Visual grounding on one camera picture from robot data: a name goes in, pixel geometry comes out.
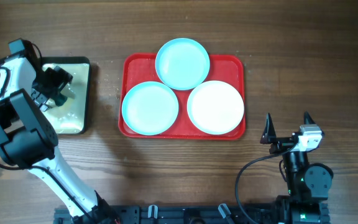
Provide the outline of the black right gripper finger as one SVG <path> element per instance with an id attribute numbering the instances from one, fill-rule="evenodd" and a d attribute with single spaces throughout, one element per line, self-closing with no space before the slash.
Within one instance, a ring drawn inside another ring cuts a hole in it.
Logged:
<path id="1" fill-rule="evenodd" d="M 310 116 L 309 112 L 305 111 L 303 115 L 304 124 L 316 124 L 312 117 Z"/>
<path id="2" fill-rule="evenodd" d="M 261 144 L 272 144 L 277 140 L 277 135 L 275 133 L 275 128 L 273 125 L 272 117 L 270 113 L 267 113 L 265 120 L 265 129 L 260 138 Z"/>

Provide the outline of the white plate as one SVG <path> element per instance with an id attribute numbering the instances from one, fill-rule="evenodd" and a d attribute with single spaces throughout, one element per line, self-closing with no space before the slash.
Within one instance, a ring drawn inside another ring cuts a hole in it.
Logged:
<path id="1" fill-rule="evenodd" d="M 193 125 L 200 131 L 221 135 L 233 131 L 245 113 L 240 93 L 230 84 L 207 81 L 192 90 L 186 110 Z"/>

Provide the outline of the light blue plate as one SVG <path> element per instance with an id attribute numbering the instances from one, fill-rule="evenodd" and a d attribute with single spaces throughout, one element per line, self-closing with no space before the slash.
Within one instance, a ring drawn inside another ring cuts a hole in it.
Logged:
<path id="1" fill-rule="evenodd" d="M 137 134 L 153 136 L 167 131 L 175 122 L 179 103 L 173 90 L 160 82 L 142 82 L 125 95 L 121 114 Z"/>
<path id="2" fill-rule="evenodd" d="M 190 90 L 203 83 L 211 62 L 206 49 L 189 38 L 172 39 L 157 52 L 155 71 L 174 90 Z"/>

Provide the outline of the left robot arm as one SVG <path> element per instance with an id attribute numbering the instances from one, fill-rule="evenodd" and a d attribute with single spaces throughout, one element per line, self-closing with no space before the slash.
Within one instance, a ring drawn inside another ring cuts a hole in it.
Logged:
<path id="1" fill-rule="evenodd" d="M 70 223 L 120 223 L 119 215 L 64 160 L 55 126 L 44 115 L 62 108 L 63 89 L 76 77 L 63 65 L 89 65 L 85 57 L 43 58 L 29 40 L 9 43 L 0 59 L 0 168 L 27 170 L 66 205 Z"/>

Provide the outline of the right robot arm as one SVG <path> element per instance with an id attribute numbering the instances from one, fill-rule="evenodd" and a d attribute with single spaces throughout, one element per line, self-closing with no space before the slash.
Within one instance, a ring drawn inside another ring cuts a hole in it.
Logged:
<path id="1" fill-rule="evenodd" d="M 272 223 L 330 223 L 328 205 L 333 171 L 322 163 L 310 163 L 308 153 L 319 148 L 323 130 L 304 113 L 304 124 L 290 137 L 276 135 L 271 116 L 266 116 L 265 129 L 260 142 L 269 144 L 269 153 L 282 156 L 282 174 L 288 195 L 279 195 L 271 210 Z"/>

